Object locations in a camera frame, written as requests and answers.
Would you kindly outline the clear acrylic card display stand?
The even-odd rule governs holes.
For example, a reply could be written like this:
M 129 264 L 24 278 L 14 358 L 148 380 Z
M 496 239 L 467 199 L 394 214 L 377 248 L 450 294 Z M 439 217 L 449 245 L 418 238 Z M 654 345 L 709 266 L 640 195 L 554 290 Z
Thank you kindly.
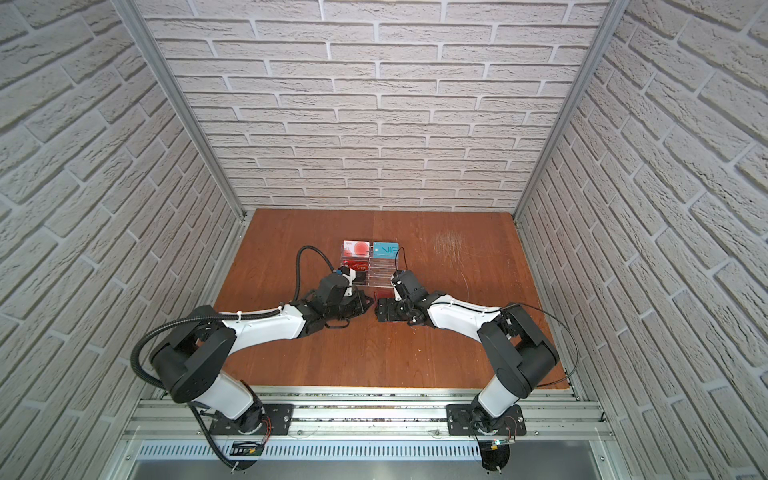
M 397 259 L 396 260 L 380 260 L 380 259 L 374 259 L 373 258 L 373 244 L 375 242 L 383 242 L 383 241 L 368 241 L 371 244 L 371 252 L 369 258 L 364 258 L 369 260 L 369 270 L 367 272 L 357 272 L 357 276 L 354 282 L 354 285 L 359 285 L 363 287 L 370 287 L 370 288 L 391 288 L 391 278 L 394 275 L 395 270 L 397 269 Z M 343 257 L 341 252 L 341 261 L 345 258 L 356 258 L 356 257 Z

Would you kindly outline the red leather card wallet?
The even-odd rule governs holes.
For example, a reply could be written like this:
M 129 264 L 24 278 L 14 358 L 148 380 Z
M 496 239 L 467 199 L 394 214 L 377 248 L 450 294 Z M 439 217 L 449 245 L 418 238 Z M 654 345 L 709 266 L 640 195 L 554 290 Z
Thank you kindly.
M 374 299 L 376 301 L 380 299 L 393 298 L 393 297 L 394 297 L 393 290 L 379 289 L 374 292 Z

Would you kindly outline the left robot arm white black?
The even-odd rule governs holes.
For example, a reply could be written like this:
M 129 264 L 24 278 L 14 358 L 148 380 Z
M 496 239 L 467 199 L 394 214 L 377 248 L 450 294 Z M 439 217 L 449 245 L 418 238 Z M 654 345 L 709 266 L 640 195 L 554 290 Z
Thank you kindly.
M 262 422 L 263 407 L 244 382 L 224 371 L 227 359 L 241 350 L 277 341 L 304 338 L 366 313 L 374 299 L 353 284 L 346 267 L 324 277 L 300 299 L 272 310 L 218 312 L 206 305 L 180 320 L 162 325 L 141 340 L 132 353 L 139 366 L 143 347 L 161 333 L 167 336 L 149 355 L 156 372 L 147 381 L 180 404 L 205 406 L 249 432 Z

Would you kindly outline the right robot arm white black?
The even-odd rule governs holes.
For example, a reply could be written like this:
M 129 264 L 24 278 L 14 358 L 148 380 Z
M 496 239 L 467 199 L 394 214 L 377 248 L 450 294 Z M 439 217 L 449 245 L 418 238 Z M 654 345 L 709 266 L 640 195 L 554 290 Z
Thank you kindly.
M 378 321 L 449 330 L 482 345 L 493 377 L 473 400 L 470 417 L 485 430 L 559 363 L 555 346 L 519 303 L 485 307 L 430 293 L 409 270 L 397 270 L 391 284 L 393 296 L 377 301 Z

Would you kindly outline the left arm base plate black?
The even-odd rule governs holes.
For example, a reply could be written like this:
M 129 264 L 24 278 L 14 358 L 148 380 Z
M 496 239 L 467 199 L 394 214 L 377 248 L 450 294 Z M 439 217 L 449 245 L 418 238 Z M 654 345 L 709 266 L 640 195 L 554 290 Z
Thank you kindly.
M 288 434 L 294 413 L 293 404 L 259 404 L 241 417 L 231 420 L 216 413 L 209 428 L 212 435 L 256 435 L 264 437 L 268 428 L 272 436 Z

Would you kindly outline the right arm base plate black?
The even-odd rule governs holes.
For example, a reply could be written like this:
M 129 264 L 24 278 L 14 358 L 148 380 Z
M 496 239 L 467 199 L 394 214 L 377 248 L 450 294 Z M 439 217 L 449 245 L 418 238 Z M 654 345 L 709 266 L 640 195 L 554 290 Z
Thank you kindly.
M 501 416 L 492 417 L 479 405 L 449 404 L 445 408 L 451 436 L 525 436 L 527 427 L 522 409 L 515 404 Z

